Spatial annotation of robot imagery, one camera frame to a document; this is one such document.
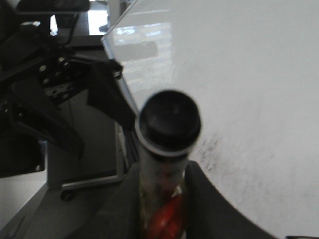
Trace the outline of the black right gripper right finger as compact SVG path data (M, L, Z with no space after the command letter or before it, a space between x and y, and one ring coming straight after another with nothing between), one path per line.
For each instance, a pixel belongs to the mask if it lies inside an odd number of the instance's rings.
M190 198L188 239L274 238L237 211L211 184L197 162L188 162L185 182Z

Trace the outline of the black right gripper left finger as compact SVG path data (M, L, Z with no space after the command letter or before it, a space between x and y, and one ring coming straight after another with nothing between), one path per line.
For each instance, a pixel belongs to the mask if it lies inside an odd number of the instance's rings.
M137 239L139 225L139 172L134 163L110 199L68 239Z

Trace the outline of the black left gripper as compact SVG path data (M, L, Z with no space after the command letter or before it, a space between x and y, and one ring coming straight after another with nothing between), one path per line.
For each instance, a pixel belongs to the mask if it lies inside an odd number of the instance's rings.
M9 123L19 133L81 158L84 142L57 107L83 91L88 105L122 128L134 128L136 115L118 84L123 67L114 60L78 54L38 27L25 25L1 44L0 62L0 100L8 104Z

